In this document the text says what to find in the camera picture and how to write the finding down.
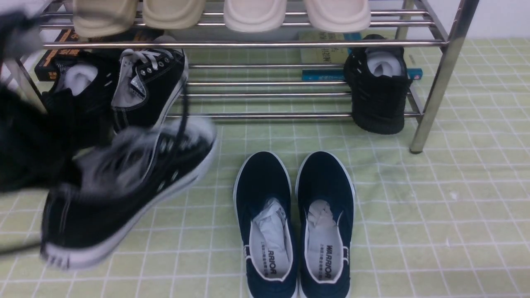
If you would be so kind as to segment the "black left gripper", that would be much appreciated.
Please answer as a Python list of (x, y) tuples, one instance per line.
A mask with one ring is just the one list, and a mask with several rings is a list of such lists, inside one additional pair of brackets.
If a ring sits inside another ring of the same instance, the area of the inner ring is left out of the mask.
[(2, 87), (0, 114), (1, 192), (50, 188), (79, 151), (71, 113), (42, 113)]

